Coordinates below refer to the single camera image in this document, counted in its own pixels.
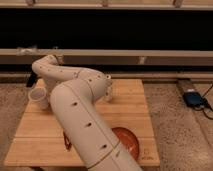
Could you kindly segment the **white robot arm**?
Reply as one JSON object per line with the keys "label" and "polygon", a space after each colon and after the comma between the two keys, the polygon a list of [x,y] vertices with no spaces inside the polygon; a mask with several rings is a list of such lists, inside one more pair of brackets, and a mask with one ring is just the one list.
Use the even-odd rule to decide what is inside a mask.
{"label": "white robot arm", "polygon": [[49,93],[53,114],[88,171],[142,171],[95,108],[111,78],[94,69],[67,67],[53,55],[32,63]]}

